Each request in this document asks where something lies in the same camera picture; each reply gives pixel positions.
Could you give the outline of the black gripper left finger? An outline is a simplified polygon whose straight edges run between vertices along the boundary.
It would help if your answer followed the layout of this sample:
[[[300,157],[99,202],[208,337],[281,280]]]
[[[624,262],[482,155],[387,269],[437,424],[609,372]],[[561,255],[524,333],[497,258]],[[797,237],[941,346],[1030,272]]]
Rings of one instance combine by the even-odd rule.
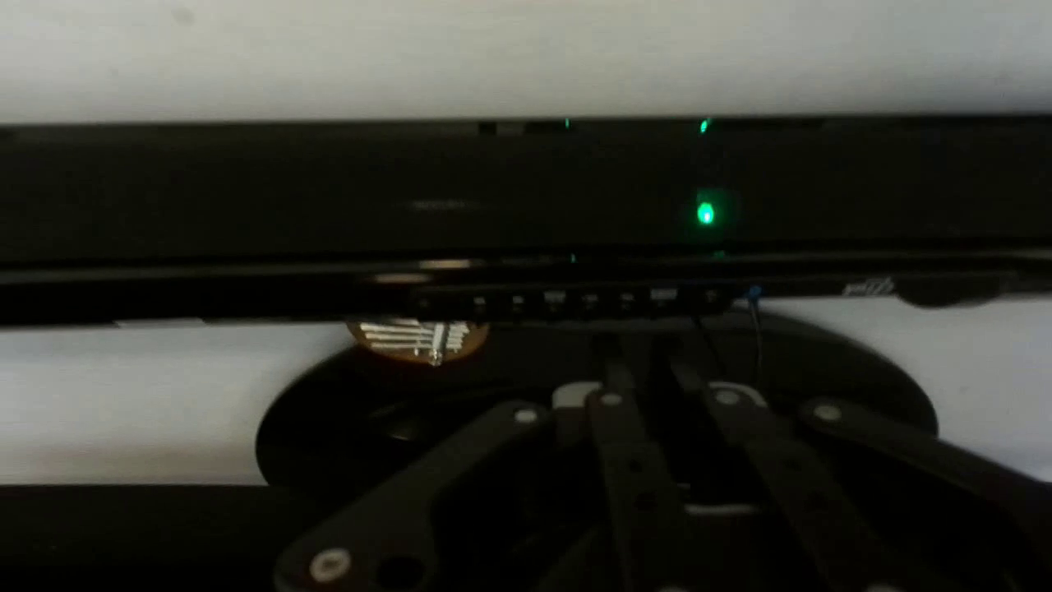
[[[676,489],[629,392],[591,387],[580,413],[601,477],[603,529],[586,545],[612,554],[616,592],[676,582],[660,544],[672,535]],[[437,511],[499,462],[543,445],[553,410],[497,405],[431,455],[300,535],[276,561],[276,592],[437,592]]]

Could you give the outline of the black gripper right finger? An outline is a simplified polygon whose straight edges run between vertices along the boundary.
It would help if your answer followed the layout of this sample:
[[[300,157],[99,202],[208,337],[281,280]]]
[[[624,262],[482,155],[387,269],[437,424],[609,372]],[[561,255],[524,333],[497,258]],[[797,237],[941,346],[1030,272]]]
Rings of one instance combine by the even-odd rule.
[[[844,398],[779,413],[671,366],[672,392],[761,489],[820,592],[1052,592],[1047,486]]]

